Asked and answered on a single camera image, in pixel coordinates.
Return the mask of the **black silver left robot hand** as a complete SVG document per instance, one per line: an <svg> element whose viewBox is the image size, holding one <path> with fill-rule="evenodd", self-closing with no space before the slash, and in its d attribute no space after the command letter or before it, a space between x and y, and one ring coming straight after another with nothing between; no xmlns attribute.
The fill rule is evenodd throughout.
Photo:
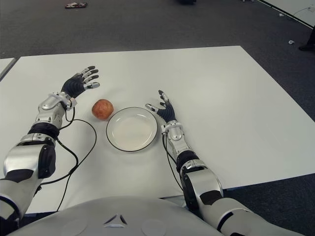
<svg viewBox="0 0 315 236"><path fill-rule="evenodd" d="M86 90L99 87L100 83L93 82L98 77L98 69L95 66L89 66L69 78L63 84L61 92L66 93L72 98L76 98Z"/></svg>

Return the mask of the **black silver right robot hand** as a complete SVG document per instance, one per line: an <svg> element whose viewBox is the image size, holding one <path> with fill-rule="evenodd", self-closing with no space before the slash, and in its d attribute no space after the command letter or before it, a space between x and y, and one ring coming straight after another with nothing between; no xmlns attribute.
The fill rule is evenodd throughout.
<svg viewBox="0 0 315 236"><path fill-rule="evenodd" d="M163 102L160 102L162 109L153 106L152 104L145 104L145 107L158 116L160 116L166 123L176 120L174 108L168 98L168 96L161 90L158 91L160 98Z"/></svg>

